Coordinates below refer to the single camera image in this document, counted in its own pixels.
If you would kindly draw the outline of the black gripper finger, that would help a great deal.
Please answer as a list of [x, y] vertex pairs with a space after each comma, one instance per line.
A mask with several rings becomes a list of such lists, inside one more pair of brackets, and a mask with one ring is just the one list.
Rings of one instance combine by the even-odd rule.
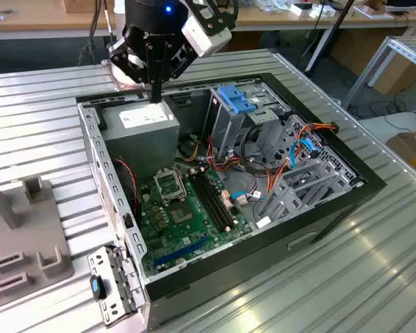
[[148, 93], [148, 99], [151, 103], [157, 102], [157, 91], [155, 82], [151, 82], [148, 66], [145, 62], [140, 60], [141, 66], [136, 62], [131, 62], [129, 59], [128, 45], [125, 38], [121, 37], [109, 49], [109, 56], [111, 63], [119, 68], [128, 78], [134, 83], [143, 85]]
[[167, 83], [171, 78], [178, 78], [197, 57], [197, 53], [188, 42], [185, 42], [178, 49], [173, 49], [171, 44], [166, 45], [164, 57], [159, 62], [159, 74], [155, 81], [156, 103], [162, 100], [162, 85]]

